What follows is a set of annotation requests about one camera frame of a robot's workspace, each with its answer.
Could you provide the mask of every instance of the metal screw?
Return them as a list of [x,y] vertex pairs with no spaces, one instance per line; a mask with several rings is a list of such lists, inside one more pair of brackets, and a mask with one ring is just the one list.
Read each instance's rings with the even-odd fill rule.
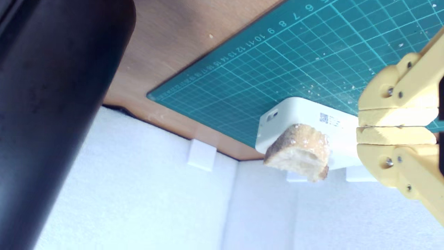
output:
[[387,157],[387,160],[385,161],[385,164],[386,164],[387,166],[389,166],[389,167],[393,166],[393,161],[392,161],[392,159]]

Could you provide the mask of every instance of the port hole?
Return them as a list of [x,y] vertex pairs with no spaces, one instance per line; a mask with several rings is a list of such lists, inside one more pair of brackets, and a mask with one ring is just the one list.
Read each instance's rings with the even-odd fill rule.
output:
[[271,113],[268,117],[267,117],[267,121],[271,121],[273,118],[275,118],[278,114],[278,112],[275,111],[273,113]]

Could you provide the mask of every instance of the white foam block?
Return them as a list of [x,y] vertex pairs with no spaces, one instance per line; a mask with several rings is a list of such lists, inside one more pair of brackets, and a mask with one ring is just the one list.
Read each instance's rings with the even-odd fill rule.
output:
[[307,182],[307,177],[287,171],[287,182]]
[[353,166],[345,169],[348,182],[377,182],[375,177],[364,166]]
[[196,139],[191,140],[188,165],[211,172],[213,170],[216,148]]

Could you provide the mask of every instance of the white box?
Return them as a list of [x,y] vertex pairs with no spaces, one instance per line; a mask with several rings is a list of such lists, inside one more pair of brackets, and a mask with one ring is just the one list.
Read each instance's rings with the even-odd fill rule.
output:
[[265,153],[291,125],[307,124],[329,138],[329,169],[362,165],[356,149],[358,118],[300,97],[290,97],[261,116],[256,150]]

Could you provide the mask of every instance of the qr code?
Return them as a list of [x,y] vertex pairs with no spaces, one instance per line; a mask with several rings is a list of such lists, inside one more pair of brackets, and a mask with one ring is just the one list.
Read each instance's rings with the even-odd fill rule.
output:
[[328,124],[329,123],[329,116],[321,113],[321,117],[319,118],[319,121]]

